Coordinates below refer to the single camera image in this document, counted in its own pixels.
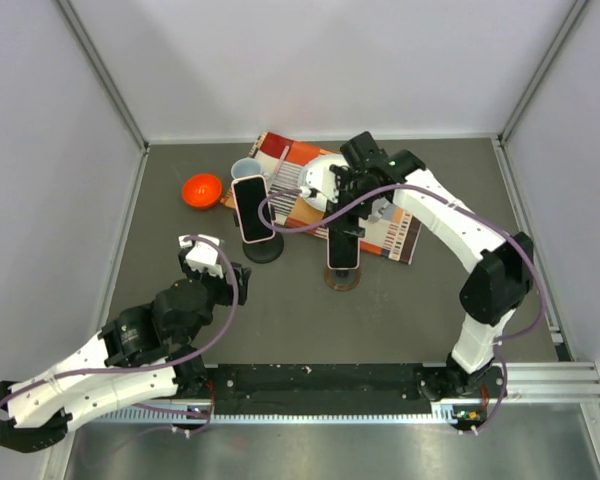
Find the grey stand wooden base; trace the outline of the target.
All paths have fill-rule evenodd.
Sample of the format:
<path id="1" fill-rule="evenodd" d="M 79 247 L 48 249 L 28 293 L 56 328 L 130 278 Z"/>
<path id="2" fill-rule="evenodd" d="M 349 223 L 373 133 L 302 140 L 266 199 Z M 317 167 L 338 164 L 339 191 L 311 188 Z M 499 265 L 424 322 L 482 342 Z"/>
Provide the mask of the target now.
<path id="1" fill-rule="evenodd" d="M 357 269 L 324 269 L 324 280 L 326 285 L 339 292 L 354 289 L 360 282 L 361 270 Z"/>

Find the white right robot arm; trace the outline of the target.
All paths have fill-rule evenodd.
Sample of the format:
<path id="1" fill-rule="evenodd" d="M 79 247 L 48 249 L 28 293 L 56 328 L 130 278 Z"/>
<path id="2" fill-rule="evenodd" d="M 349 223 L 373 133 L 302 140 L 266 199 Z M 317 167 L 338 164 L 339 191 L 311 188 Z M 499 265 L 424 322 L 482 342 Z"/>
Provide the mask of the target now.
<path id="1" fill-rule="evenodd" d="M 533 285 L 532 239 L 480 221 L 438 182 L 408 150 L 388 155 L 363 132 L 343 144 L 342 164 L 323 169 L 320 191 L 327 199 L 330 235 L 338 240 L 363 234 L 374 201 L 383 199 L 410 213 L 460 261 L 468 274 L 459 300 L 465 312 L 458 340 L 440 373 L 420 378 L 422 394 L 434 401 L 467 396 L 478 389 L 495 358 L 504 330 Z"/>

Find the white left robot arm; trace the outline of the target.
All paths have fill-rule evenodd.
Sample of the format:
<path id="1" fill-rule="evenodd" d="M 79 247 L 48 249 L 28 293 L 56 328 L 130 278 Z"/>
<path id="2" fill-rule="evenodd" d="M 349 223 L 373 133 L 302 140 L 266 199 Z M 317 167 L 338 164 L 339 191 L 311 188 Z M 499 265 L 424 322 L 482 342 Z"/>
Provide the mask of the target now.
<path id="1" fill-rule="evenodd" d="M 123 310 L 88 342 L 47 371 L 0 382 L 0 446 L 33 453 L 84 424 L 149 400 L 192 398 L 211 390 L 193 345 L 216 306 L 245 304 L 252 271 L 232 262 L 212 273 L 191 268 L 145 304 Z"/>

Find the black clamp phone stand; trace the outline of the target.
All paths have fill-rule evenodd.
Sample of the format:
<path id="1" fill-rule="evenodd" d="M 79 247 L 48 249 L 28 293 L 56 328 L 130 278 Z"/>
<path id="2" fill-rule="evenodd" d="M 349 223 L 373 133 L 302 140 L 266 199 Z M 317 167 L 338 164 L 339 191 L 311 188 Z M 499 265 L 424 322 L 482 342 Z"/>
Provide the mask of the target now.
<path id="1" fill-rule="evenodd" d="M 256 264 L 267 264 L 277 260 L 284 250 L 284 239 L 280 233 L 275 232 L 270 239 L 256 243 L 247 243 L 243 238 L 243 226 L 238 210 L 233 213 L 235 226 L 240 231 L 242 251 L 244 255 Z"/>

